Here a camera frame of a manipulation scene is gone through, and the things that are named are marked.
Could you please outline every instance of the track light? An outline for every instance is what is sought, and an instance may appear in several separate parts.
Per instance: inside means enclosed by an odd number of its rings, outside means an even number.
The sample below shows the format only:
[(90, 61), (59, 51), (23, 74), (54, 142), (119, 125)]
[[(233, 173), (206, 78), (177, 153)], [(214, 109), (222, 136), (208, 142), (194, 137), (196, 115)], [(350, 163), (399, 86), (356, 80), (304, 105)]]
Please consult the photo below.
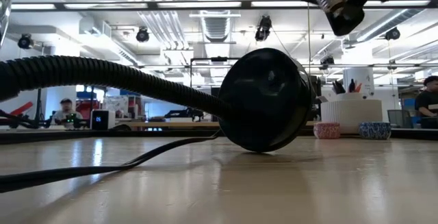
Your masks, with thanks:
[(400, 38), (400, 31), (397, 29), (397, 27), (389, 30), (387, 33), (385, 33), (385, 39), (386, 40), (397, 40)]
[(325, 71), (325, 70), (329, 69), (329, 68), (328, 68), (329, 65), (335, 63), (335, 59), (333, 58), (333, 56), (329, 55), (329, 56), (326, 56), (326, 57), (322, 58), (322, 59), (320, 60), (320, 62), (321, 62), (321, 65), (322, 65), (322, 66), (321, 66), (319, 69), (320, 69), (321, 71)]
[(255, 40), (257, 42), (265, 41), (270, 34), (270, 28), (272, 28), (271, 18), (268, 15), (263, 15), (257, 28), (257, 32), (255, 32)]
[(148, 28), (141, 27), (140, 30), (137, 33), (136, 38), (137, 38), (138, 42), (147, 42), (147, 41), (149, 41)]
[(34, 46), (35, 42), (32, 40), (31, 34), (22, 34), (20, 40), (18, 40), (20, 49), (32, 49)]

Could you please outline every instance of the man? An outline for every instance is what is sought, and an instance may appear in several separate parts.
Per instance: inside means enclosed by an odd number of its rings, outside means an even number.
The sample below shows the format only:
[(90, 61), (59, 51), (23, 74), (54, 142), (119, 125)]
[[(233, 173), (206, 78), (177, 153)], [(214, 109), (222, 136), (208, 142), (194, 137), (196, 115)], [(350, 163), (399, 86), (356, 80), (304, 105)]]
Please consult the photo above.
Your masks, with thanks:
[(420, 111), (422, 128), (438, 129), (438, 110), (429, 107), (438, 104), (438, 76), (427, 77), (423, 85), (426, 89), (415, 99), (415, 109)]
[(73, 102), (70, 99), (65, 98), (61, 100), (61, 110), (57, 111), (53, 115), (52, 121), (58, 125), (61, 125), (63, 120), (65, 120), (69, 114), (76, 114), (76, 118), (82, 119), (81, 113), (73, 110)]

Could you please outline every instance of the pink cup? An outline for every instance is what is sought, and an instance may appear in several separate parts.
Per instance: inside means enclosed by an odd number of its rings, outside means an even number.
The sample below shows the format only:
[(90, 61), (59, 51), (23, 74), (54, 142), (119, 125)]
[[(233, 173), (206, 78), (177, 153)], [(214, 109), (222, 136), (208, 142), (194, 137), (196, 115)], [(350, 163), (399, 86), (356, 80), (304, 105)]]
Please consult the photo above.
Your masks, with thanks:
[(316, 123), (313, 126), (313, 133), (319, 139), (337, 139), (341, 136), (339, 123)]

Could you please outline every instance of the desk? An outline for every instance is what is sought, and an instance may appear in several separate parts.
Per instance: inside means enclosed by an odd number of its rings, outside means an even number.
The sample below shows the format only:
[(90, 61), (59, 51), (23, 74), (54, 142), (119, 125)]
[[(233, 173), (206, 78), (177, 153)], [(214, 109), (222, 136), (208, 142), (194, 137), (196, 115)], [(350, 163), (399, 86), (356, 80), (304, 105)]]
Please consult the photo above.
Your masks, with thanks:
[[(307, 121), (308, 126), (313, 126), (315, 121)], [(117, 125), (128, 125), (131, 128), (194, 128), (194, 127), (206, 127), (206, 128), (220, 128), (219, 122), (120, 122)]]
[[(121, 164), (176, 138), (0, 146), (0, 175)], [(270, 154), (226, 138), (123, 173), (0, 195), (0, 223), (437, 223), (438, 143), (297, 138)]]

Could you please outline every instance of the pen holder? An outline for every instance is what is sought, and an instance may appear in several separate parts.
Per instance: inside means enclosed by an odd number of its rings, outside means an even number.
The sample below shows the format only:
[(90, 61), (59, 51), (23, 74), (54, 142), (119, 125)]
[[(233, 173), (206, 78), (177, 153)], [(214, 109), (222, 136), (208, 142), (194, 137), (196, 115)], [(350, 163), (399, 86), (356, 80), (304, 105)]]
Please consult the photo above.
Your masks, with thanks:
[(321, 103), (321, 121), (339, 123), (341, 134), (358, 134), (359, 124), (383, 121), (380, 100), (363, 99), (361, 93), (338, 96), (336, 101)]

